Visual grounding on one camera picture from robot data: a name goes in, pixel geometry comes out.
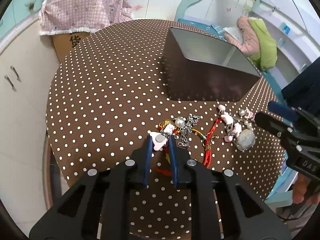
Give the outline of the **person right hand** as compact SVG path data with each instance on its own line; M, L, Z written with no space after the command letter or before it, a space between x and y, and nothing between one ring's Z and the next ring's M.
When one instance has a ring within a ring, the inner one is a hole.
M302 203L306 200L307 204L318 204L319 203L319 193L312 195L310 198L306 199L306 192L310 180L302 175L298 174L297 180L294 183L292 191L292 202L293 204Z

